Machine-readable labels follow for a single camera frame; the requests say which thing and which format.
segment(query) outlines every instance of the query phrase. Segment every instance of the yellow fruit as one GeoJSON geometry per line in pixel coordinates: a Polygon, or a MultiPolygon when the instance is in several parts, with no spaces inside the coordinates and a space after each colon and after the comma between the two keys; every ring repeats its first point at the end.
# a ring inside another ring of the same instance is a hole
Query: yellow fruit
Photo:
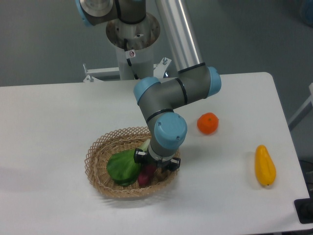
{"type": "Polygon", "coordinates": [[[258,146],[255,151],[255,175],[264,186],[273,184],[276,178],[275,165],[264,145],[258,146]]]}

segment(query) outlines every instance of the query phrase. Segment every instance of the white table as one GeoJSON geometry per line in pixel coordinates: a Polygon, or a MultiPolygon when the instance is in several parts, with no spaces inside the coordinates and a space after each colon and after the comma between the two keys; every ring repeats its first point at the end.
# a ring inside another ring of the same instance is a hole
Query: white table
{"type": "Polygon", "coordinates": [[[309,197],[272,77],[222,76],[221,91],[176,110],[188,124],[174,182],[141,200],[112,200],[89,184],[84,159],[106,132],[144,126],[135,81],[0,88],[1,235],[239,235],[310,229],[293,201],[309,197]],[[220,119],[203,136],[200,115],[220,119]],[[265,144],[277,178],[261,187],[265,144]]]}

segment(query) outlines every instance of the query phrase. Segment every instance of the wicker basket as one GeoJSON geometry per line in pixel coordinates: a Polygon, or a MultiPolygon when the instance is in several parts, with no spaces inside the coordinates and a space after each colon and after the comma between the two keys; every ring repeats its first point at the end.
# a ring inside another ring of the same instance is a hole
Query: wicker basket
{"type": "Polygon", "coordinates": [[[139,147],[151,138],[147,127],[132,127],[107,133],[97,139],[90,147],[85,159],[85,173],[90,183],[101,193],[114,198],[141,197],[158,191],[168,185],[177,175],[177,171],[161,172],[157,169],[150,184],[140,187],[138,181],[122,187],[117,185],[107,172],[107,163],[112,154],[126,149],[139,147]]]}

